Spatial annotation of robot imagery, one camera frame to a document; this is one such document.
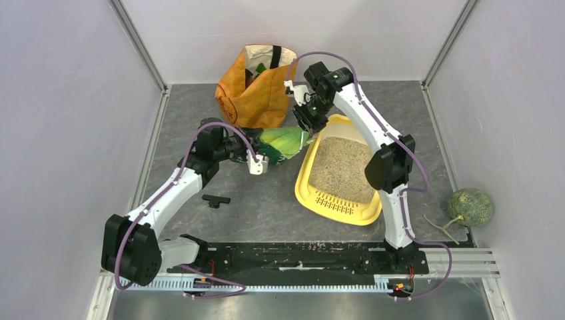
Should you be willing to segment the green cat litter bag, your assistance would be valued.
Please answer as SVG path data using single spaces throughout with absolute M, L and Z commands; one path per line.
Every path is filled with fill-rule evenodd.
M 299 154 L 312 140 L 310 133 L 299 126 L 278 128 L 241 128 L 251 139 L 257 155 L 267 157 L 269 167 L 280 165 Z

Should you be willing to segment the orange paper shopping bag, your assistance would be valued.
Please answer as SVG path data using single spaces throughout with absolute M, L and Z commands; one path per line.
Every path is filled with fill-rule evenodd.
M 288 97 L 283 82 L 294 77 L 298 55 L 278 45 L 246 45 L 221 77 L 215 91 L 227 123 L 236 127 L 275 128 L 286 119 Z

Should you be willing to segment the black bag clip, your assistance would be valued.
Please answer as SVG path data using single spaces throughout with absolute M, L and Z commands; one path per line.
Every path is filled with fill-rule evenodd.
M 221 197 L 216 195 L 203 194 L 201 199 L 208 203 L 208 206 L 213 209 L 218 209 L 221 204 L 229 204 L 231 202 L 230 197 Z

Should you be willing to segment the yellow litter box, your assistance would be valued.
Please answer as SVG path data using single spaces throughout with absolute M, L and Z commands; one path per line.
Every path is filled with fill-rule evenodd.
M 382 210 L 364 168 L 372 152 L 349 118 L 331 115 L 308 146 L 296 180 L 298 202 L 318 215 L 351 225 L 370 225 Z

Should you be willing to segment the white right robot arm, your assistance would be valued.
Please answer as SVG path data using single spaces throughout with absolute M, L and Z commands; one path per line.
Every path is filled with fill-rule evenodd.
M 292 112 L 298 124 L 310 134 L 318 133 L 326 127 L 330 109 L 336 107 L 350 119 L 372 151 L 364 174 L 382 203 L 384 263 L 394 273 L 403 272 L 418 253 L 405 195 L 414 164 L 414 138 L 401 135 L 384 120 L 365 99 L 350 69 L 329 71 L 324 63 L 317 62 L 306 69 L 304 77 L 312 93 L 301 93 L 286 84 L 287 93 L 296 100 Z

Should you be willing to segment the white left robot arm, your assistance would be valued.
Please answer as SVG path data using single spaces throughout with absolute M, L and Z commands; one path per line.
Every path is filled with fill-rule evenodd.
M 250 173 L 263 173 L 258 154 L 262 133 L 262 129 L 236 128 L 217 118 L 202 120 L 184 156 L 157 191 L 126 215 L 107 219 L 101 267 L 113 273 L 118 289 L 146 286 L 173 267 L 187 266 L 193 272 L 207 268 L 204 241 L 188 235 L 160 241 L 160 234 L 179 209 L 209 184 L 220 162 L 240 157 Z

